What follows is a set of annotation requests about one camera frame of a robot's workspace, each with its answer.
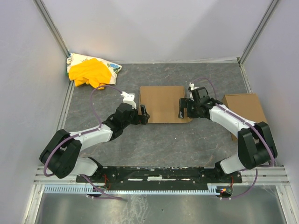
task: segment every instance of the cardboard box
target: cardboard box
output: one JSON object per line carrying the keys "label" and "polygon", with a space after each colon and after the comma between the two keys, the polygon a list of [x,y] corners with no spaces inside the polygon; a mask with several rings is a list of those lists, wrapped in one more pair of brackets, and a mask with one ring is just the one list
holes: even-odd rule
{"label": "cardboard box", "polygon": [[181,98],[185,98],[183,86],[141,86],[139,105],[145,105],[148,123],[188,123],[192,119],[178,118]]}
{"label": "cardboard box", "polygon": [[[267,123],[267,119],[256,94],[225,95],[222,102],[228,109],[248,120],[252,120],[256,123],[262,121]],[[231,136],[233,140],[237,139],[232,133]]]}

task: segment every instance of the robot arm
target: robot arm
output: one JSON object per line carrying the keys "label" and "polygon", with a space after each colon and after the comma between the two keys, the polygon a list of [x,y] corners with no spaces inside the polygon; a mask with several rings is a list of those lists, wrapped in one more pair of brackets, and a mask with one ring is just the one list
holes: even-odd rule
{"label": "robot arm", "polygon": [[79,157],[80,151],[101,142],[108,142],[119,137],[129,125],[147,124],[150,116],[145,106],[140,105],[141,115],[138,114],[134,94],[122,92],[123,103],[118,106],[115,113],[104,121],[101,127],[96,126],[79,132],[68,133],[64,129],[55,133],[47,147],[40,155],[40,161],[45,164],[50,153],[57,145],[70,136],[77,137],[64,143],[52,156],[48,169],[58,178],[64,178],[69,174],[85,174],[92,176],[101,166],[93,158]]}
{"label": "robot arm", "polygon": [[207,118],[225,127],[238,138],[238,153],[215,164],[221,173],[230,174],[245,168],[252,169],[271,160],[265,146],[246,123],[252,125],[261,134],[273,157],[277,157],[274,140],[266,123],[257,124],[237,115],[222,102],[210,98],[204,87],[194,87],[191,83],[189,91],[190,98],[180,99],[180,118],[185,116],[185,112],[189,118]]}

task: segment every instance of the white panel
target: white panel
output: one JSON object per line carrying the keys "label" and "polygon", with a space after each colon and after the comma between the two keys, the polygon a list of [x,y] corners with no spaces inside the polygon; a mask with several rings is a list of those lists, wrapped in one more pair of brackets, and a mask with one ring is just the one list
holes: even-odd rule
{"label": "white panel", "polygon": [[245,63],[299,203],[299,1],[281,1]]}
{"label": "white panel", "polygon": [[3,2],[0,21],[0,223],[19,224],[68,79],[65,57],[33,1]]}
{"label": "white panel", "polygon": [[271,0],[44,0],[71,52],[117,62],[240,57]]}

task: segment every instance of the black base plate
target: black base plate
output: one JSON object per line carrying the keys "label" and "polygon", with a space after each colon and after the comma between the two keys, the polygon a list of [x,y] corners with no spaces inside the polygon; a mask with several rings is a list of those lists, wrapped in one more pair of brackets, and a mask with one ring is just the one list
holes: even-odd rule
{"label": "black base plate", "polygon": [[[106,175],[110,190],[207,190],[207,183],[231,183],[231,176],[234,183],[242,183],[239,172],[217,178],[213,170],[203,167],[99,167],[89,178],[102,183]],[[78,175],[76,182],[85,183],[86,180]]]}

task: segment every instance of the yellow cloth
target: yellow cloth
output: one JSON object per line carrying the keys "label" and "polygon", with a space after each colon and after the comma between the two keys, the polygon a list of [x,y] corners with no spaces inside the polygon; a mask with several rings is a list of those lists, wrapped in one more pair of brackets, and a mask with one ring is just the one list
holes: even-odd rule
{"label": "yellow cloth", "polygon": [[96,88],[103,84],[110,84],[111,76],[109,68],[96,58],[74,65],[69,71],[69,78],[75,82],[75,86],[86,83]]}

